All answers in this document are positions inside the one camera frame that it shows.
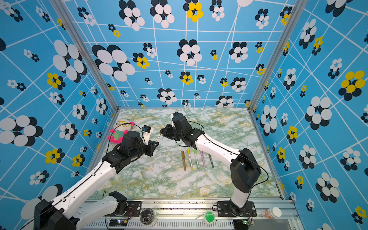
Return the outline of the white pen yellow tip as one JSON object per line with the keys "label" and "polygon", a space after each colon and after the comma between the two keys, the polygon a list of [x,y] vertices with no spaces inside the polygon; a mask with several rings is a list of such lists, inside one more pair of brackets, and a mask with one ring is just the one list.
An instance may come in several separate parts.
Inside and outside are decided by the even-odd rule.
{"label": "white pen yellow tip", "polygon": [[191,154],[190,154],[190,149],[187,149],[187,153],[188,153],[188,158],[189,158],[189,162],[190,162],[190,168],[191,170],[193,169],[193,164],[192,164],[192,160],[191,160]]}

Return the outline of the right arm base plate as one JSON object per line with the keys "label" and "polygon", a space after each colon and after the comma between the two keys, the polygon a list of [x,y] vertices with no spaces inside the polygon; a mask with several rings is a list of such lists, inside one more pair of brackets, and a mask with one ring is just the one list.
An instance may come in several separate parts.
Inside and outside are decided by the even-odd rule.
{"label": "right arm base plate", "polygon": [[236,206],[231,201],[219,201],[217,202],[216,206],[218,208],[219,217],[257,217],[255,204],[252,201],[246,202],[242,208]]}

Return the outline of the green gel pen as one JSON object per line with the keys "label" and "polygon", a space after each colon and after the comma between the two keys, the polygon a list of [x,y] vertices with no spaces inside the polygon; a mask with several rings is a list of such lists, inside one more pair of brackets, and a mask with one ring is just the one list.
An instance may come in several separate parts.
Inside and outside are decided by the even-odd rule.
{"label": "green gel pen", "polygon": [[214,168],[214,162],[213,162],[212,156],[210,154],[208,154],[208,156],[209,156],[210,164],[212,168]]}

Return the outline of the aluminium front frame rail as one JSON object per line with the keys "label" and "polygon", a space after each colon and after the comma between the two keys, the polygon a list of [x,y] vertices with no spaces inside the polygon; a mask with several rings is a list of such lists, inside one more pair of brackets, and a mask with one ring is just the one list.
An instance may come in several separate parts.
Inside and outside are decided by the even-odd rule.
{"label": "aluminium front frame rail", "polygon": [[234,214],[229,198],[178,198],[178,199],[128,199],[128,206],[137,217],[143,209],[152,209],[160,217],[199,217],[207,211],[219,218],[268,219],[266,211],[277,207],[281,210],[279,219],[300,219],[294,203],[279,197],[252,197],[243,208],[242,214]]}

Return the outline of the green push button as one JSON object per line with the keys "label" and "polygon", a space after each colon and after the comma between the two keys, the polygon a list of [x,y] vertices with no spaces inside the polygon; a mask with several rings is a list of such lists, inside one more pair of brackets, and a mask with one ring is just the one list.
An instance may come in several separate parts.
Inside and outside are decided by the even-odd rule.
{"label": "green push button", "polygon": [[215,215],[212,211],[207,211],[204,214],[203,221],[206,224],[212,224],[215,221]]}

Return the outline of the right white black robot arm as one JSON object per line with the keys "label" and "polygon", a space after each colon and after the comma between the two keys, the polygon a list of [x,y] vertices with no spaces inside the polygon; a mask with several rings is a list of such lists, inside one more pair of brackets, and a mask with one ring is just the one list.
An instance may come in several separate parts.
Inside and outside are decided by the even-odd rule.
{"label": "right white black robot arm", "polygon": [[193,128],[187,118],[178,112],[171,115],[171,124],[160,130],[160,134],[170,140],[182,141],[188,147],[206,152],[220,160],[230,168],[234,192],[230,199],[234,212],[244,209],[251,190],[261,175],[261,167],[256,162],[253,153],[231,148],[211,138],[205,131]]}

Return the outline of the white pen green tip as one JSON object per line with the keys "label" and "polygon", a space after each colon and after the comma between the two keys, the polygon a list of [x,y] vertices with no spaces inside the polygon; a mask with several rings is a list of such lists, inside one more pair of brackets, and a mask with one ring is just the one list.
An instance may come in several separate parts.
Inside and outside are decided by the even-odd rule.
{"label": "white pen green tip", "polygon": [[194,149],[194,155],[195,155],[196,166],[199,169],[199,162],[198,162],[197,150],[196,149]]}

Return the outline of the white orange bottle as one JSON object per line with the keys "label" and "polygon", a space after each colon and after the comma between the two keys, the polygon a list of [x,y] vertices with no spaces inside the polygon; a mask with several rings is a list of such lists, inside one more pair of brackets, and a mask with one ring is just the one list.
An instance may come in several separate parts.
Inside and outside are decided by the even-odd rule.
{"label": "white orange bottle", "polygon": [[265,214],[269,219],[276,219],[282,216],[282,211],[278,207],[272,207],[272,208],[268,208],[265,211]]}

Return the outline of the white pink plush toy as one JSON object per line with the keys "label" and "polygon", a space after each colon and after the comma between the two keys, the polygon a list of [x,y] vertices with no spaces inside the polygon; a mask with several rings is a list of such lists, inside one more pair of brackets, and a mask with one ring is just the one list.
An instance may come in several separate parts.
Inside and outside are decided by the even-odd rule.
{"label": "white pink plush toy", "polygon": [[127,134],[134,125],[134,122],[127,122],[123,120],[115,122],[114,127],[110,130],[108,140],[112,143],[120,144],[122,142],[123,136]]}

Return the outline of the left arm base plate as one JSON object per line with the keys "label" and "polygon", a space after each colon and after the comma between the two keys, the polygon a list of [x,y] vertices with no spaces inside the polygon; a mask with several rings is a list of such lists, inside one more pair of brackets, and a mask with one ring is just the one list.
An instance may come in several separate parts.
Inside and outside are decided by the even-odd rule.
{"label": "left arm base plate", "polygon": [[141,201],[119,202],[113,216],[138,217],[142,211]]}

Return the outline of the brown gel pen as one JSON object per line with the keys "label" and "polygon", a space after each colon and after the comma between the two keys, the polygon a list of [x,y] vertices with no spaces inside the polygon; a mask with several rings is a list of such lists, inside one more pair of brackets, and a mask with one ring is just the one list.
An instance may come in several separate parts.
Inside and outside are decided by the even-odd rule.
{"label": "brown gel pen", "polygon": [[186,156],[185,156],[184,151],[181,151],[181,156],[182,156],[184,171],[186,172]]}

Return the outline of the pink gel pen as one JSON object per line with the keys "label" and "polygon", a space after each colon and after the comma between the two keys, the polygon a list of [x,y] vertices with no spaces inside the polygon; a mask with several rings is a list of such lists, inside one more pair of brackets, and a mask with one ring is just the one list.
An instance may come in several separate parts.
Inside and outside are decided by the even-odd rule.
{"label": "pink gel pen", "polygon": [[202,150],[200,150],[200,155],[201,155],[203,167],[206,168],[206,162],[205,162],[204,152]]}

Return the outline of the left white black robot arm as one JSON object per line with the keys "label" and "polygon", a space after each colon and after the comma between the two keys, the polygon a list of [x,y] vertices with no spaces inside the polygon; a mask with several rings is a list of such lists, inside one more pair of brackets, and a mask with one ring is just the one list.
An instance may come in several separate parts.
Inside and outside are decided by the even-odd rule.
{"label": "left white black robot arm", "polygon": [[127,198],[114,191],[93,204],[82,204],[106,181],[113,178],[130,163],[141,156],[153,156],[159,146],[150,140],[150,133],[141,135],[128,132],[114,149],[107,153],[84,178],[51,201],[42,199],[34,209],[34,217],[22,228],[34,230],[80,230],[89,223],[106,215],[132,217],[134,210],[128,206]]}

